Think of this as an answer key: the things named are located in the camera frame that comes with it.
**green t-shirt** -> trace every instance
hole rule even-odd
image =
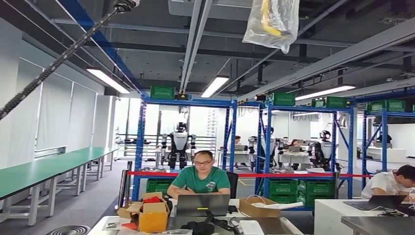
[[[228,175],[224,170],[212,167],[209,175],[204,180],[200,180],[197,176],[195,166],[184,168],[173,181],[172,185],[183,188],[189,188],[195,193],[217,192],[221,188],[231,188]]]

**humanoid robot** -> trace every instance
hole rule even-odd
[[[277,140],[274,136],[272,136],[274,132],[274,128],[271,127],[271,138],[270,138],[270,167],[274,166],[275,160],[274,160],[274,156],[275,156],[275,146],[277,144]],[[258,142],[258,138],[256,136],[251,136],[248,138],[248,150],[249,150],[249,161],[251,163],[251,171],[254,171],[254,167],[255,167],[255,159],[256,157],[254,156],[255,153],[255,144],[257,144]],[[265,136],[262,134],[261,136],[261,152],[259,153],[259,155],[261,157],[265,157]],[[259,160],[259,168],[263,168],[264,167],[264,159],[260,158]]]
[[[332,143],[328,139],[331,137],[329,131],[320,132],[320,140],[314,143],[309,143],[308,145],[308,155],[312,156],[312,151],[314,148],[315,159],[311,159],[311,162],[314,166],[318,168],[323,168],[325,171],[330,171],[330,160],[331,160],[331,148]],[[340,165],[336,163],[336,168],[340,171]]]
[[[191,152],[190,157],[193,161],[194,151],[196,148],[196,135],[189,135],[187,133],[187,125],[184,122],[177,124],[177,131],[168,134],[163,134],[161,140],[161,164],[163,165],[166,156],[167,137],[171,138],[171,152],[167,156],[168,166],[170,169],[176,168],[176,161],[179,159],[179,168],[183,169],[187,166],[189,157],[187,156],[187,142],[191,138]]]

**red barrier tape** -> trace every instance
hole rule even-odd
[[[175,177],[178,173],[167,173],[167,172],[143,172],[143,171],[128,171],[128,175],[138,176],[167,176]],[[331,173],[267,173],[267,174],[256,174],[256,173],[242,173],[238,174],[240,178],[296,178],[296,177],[330,177],[333,176]],[[355,175],[355,174],[340,174],[340,177],[372,177],[372,175]]]

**green table top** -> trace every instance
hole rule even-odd
[[[0,170],[0,200],[96,160],[118,148],[83,148]]]

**cardboard box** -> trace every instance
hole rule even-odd
[[[260,208],[253,206],[252,203],[265,203],[266,205],[277,204],[265,197],[249,197],[239,200],[239,210],[250,217],[280,217],[279,209]]]
[[[167,227],[169,208],[161,192],[144,193],[143,199],[158,197],[162,202],[142,203],[128,202],[117,211],[118,216],[131,219],[138,214],[137,231],[145,233],[163,232]]]

